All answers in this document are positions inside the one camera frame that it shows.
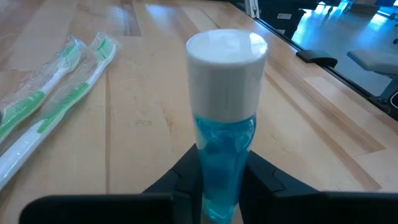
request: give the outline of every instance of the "toothbrush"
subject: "toothbrush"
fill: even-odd
[[[3,111],[3,118],[0,123],[0,143],[10,134],[10,132],[26,117],[31,115],[49,95],[54,86],[68,72],[73,71],[80,59],[80,51],[76,43],[72,43],[61,52],[62,65],[52,78],[40,89],[21,100],[13,107]]]
[[[95,50],[97,68],[86,82],[75,87],[61,103],[44,119],[35,123],[0,157],[0,190],[21,168],[37,146],[50,134],[65,113],[93,87],[105,67],[116,53],[116,44],[105,38]]]

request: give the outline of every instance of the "gray chair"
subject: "gray chair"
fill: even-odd
[[[371,50],[353,50],[347,56],[366,71],[391,78],[390,84],[378,98],[388,100],[398,90],[398,55]]]

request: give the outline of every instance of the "wood grain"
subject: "wood grain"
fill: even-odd
[[[105,31],[122,47],[93,91],[0,193],[0,223],[17,223],[22,208],[44,195],[139,193],[171,168],[195,142],[185,42],[218,28],[251,30],[269,44],[253,151],[319,190],[398,187],[397,122],[303,63],[230,3],[36,0],[6,1],[5,8],[13,14],[0,15],[0,96],[69,34],[89,44]]]

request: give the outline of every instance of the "floor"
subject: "floor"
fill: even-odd
[[[338,59],[336,69],[374,96],[380,95],[391,79],[367,72],[346,54],[350,50],[372,49],[398,54],[397,23],[376,14],[374,16],[343,14],[347,2],[342,2],[328,14],[330,6],[306,10],[292,40],[305,49],[321,49]]]

